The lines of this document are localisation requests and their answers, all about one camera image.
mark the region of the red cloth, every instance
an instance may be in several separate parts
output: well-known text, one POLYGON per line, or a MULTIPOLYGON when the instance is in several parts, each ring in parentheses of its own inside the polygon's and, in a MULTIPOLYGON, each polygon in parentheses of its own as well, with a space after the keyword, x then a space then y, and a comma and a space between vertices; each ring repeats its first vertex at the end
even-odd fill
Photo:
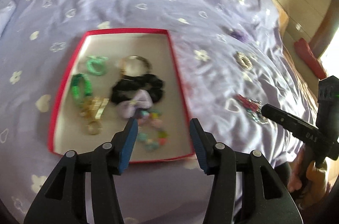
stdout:
POLYGON ((320 80, 327 77, 325 69, 318 59, 314 57, 306 40, 301 38, 299 41, 295 42, 294 49, 298 56, 307 64, 316 77, 318 77, 320 80))

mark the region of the silver rivet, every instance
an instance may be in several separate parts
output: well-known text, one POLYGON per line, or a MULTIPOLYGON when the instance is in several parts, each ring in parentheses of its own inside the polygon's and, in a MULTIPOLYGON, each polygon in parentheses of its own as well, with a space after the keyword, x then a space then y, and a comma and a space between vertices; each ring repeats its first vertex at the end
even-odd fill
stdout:
POLYGON ((74 155, 75 155, 74 151, 67 151, 66 152, 66 156, 69 157, 69 158, 73 157, 74 155))
POLYGON ((110 149, 112 147, 112 144, 111 143, 104 143, 103 145, 102 145, 102 148, 103 149, 110 149))
POLYGON ((217 149, 224 149, 224 148, 225 148, 225 145, 224 145, 223 143, 216 143, 216 144, 215 144, 215 147, 216 147, 217 149))
POLYGON ((260 157, 261 156, 261 152, 257 151, 257 150, 254 150, 253 151, 253 155, 256 156, 256 157, 260 157))

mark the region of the tray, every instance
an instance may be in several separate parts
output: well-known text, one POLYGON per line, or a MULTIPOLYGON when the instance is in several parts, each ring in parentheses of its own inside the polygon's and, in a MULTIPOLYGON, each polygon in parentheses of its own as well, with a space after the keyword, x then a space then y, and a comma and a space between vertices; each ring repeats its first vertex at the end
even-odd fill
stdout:
MULTIPOLYGON (((148 59, 153 66, 152 73, 165 82, 165 95, 153 108, 163 113, 161 119, 168 133, 167 143, 154 151, 147 151, 143 143, 136 142, 131 162, 177 160, 194 154, 189 137, 189 116, 168 31, 143 28, 94 30, 82 37, 68 63, 52 110, 48 139, 51 152, 63 155, 71 149, 77 153, 92 151, 125 127, 127 120, 120 118, 116 106, 109 102, 101 118, 103 131, 98 135, 86 134, 87 121, 79 116, 69 87, 72 75, 86 72, 94 95, 109 98, 112 86, 120 79, 119 62, 129 55, 148 59), (90 55, 108 57, 107 74, 87 73, 85 63, 90 55)), ((152 139, 157 138, 156 131, 150 130, 148 134, 152 139)))

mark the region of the green hair tie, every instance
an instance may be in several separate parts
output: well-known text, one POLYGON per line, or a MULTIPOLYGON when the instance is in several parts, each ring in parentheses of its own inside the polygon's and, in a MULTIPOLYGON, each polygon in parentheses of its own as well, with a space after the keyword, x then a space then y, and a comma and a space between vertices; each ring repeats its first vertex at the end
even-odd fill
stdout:
POLYGON ((88 56, 88 60, 86 62, 86 67, 89 73, 101 76, 106 74, 106 66, 105 61, 108 60, 107 57, 102 56, 88 56))
POLYGON ((86 97, 93 96, 92 84, 90 83, 88 76, 84 73, 73 75, 72 81, 71 81, 71 90, 72 90, 73 99, 80 107, 82 107, 82 105, 84 104, 84 100, 86 97), (79 87, 80 81, 84 82, 83 97, 81 97, 81 94, 80 94, 80 87, 79 87))

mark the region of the bed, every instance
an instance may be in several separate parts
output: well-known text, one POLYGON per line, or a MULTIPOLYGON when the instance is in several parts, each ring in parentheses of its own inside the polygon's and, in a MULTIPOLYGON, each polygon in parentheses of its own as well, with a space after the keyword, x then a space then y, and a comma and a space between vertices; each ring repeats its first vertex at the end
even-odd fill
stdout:
MULTIPOLYGON (((272 0, 0 0, 0 6, 0 199, 20 223, 60 159, 46 145, 50 108, 86 31, 169 30, 190 116, 235 151, 260 150, 273 167, 293 161, 302 143, 272 122, 254 122, 235 95, 315 121, 314 105, 283 55, 272 0), (237 63, 237 52, 249 57, 251 71, 237 63)), ((130 165, 116 189, 126 224, 198 224, 212 182, 191 157, 130 165)), ((87 209, 93 223, 89 196, 87 209)))

